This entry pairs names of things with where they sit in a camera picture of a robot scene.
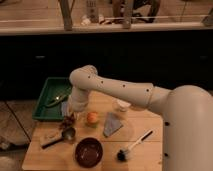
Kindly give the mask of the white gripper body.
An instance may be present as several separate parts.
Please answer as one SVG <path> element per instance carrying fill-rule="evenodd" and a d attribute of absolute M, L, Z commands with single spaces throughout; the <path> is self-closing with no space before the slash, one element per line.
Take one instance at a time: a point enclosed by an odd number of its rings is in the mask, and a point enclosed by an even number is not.
<path fill-rule="evenodd" d="M 88 105 L 89 92 L 84 90 L 73 89 L 68 98 L 68 106 L 74 112 L 82 112 Z"/>

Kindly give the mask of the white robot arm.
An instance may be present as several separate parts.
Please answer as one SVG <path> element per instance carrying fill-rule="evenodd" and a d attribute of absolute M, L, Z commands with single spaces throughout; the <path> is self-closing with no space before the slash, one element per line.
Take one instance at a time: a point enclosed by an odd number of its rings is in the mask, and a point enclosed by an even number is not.
<path fill-rule="evenodd" d="M 213 171 L 213 95 L 194 85 L 166 89 L 104 78 L 86 65 L 73 70 L 69 102 L 83 111 L 92 91 L 145 108 L 163 119 L 162 171 Z"/>

